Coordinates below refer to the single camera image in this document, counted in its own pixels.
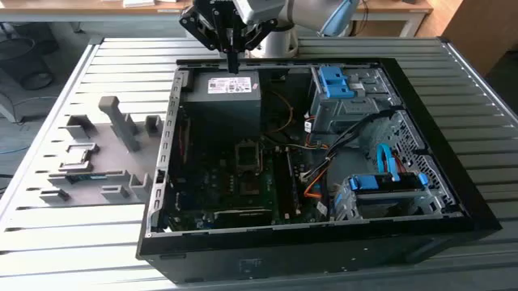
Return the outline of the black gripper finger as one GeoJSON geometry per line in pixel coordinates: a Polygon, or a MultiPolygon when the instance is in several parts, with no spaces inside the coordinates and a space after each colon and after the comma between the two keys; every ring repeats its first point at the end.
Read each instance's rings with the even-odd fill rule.
{"type": "Polygon", "coordinates": [[[216,28],[210,25],[192,5],[182,12],[179,20],[183,28],[199,40],[206,48],[218,50],[220,53],[226,54],[228,72],[234,73],[234,47],[230,34],[232,28],[222,27],[218,18],[215,18],[215,22],[216,28]]]}
{"type": "Polygon", "coordinates": [[[268,33],[275,29],[276,19],[260,22],[251,30],[239,18],[234,19],[234,74],[239,73],[239,54],[254,50],[268,33]]]}

